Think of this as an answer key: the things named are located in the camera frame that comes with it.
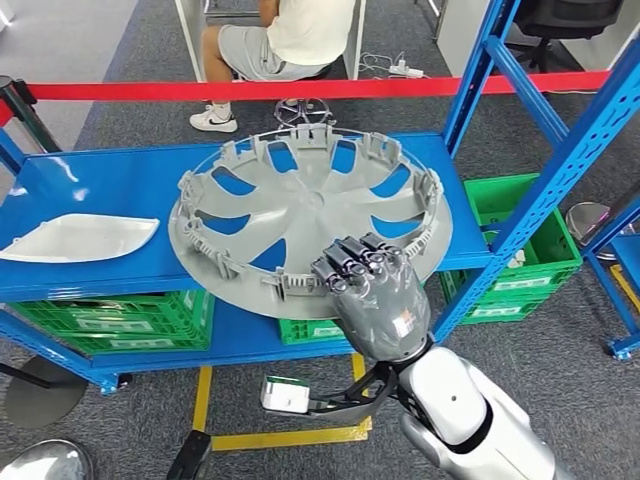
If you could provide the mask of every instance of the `blue shelf surface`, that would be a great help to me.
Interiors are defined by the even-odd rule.
[[[201,365],[293,360],[298,358],[344,355],[353,349],[346,340],[325,340],[300,345],[283,345],[278,322],[269,317],[241,310],[216,300],[214,329],[208,350],[202,352],[111,353],[95,355],[95,372],[130,372],[193,368]]]
[[[491,254],[475,223],[443,139],[435,133],[392,135],[436,170],[454,220],[440,270],[480,268]],[[178,181],[220,144],[68,152],[29,157],[0,207],[0,248],[41,222],[67,213],[158,218],[144,247],[101,262],[45,265],[0,261],[0,302],[133,294],[199,288],[176,258],[167,220]]]
[[[610,245],[625,278],[640,294],[640,234],[616,235]]]

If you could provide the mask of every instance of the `white sneaker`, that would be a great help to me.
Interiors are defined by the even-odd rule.
[[[207,109],[202,113],[192,115],[189,123],[193,128],[203,132],[232,133],[238,130],[238,122],[232,113],[226,119],[220,118],[214,111],[211,105],[207,105]]]

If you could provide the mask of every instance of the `gray shorts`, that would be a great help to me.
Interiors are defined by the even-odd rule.
[[[271,50],[263,27],[224,25],[218,34],[218,46],[227,65],[245,80],[300,80],[312,77],[326,66],[285,62]]]

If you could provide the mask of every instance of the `person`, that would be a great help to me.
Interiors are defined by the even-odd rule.
[[[312,77],[344,52],[355,0],[258,0],[262,27],[222,25],[202,35],[208,82],[231,82],[232,70],[248,81]],[[235,132],[227,100],[214,99],[192,115],[194,128]]]

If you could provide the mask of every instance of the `stanchion base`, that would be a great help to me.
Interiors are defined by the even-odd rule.
[[[609,207],[602,205],[600,203],[583,202],[574,205],[567,212],[565,217],[567,222],[567,227],[569,232],[574,237],[580,247],[584,247],[585,244],[582,241],[587,232],[593,228],[601,218],[606,215],[609,211]],[[623,230],[624,233],[635,233],[633,227],[627,225]],[[604,247],[596,253],[596,257],[600,260],[614,261],[615,255],[611,253],[608,247]]]
[[[33,357],[22,371],[50,382],[42,388],[14,378],[5,397],[5,410],[11,423],[40,428],[60,420],[73,410],[85,395],[88,382],[42,357]]]

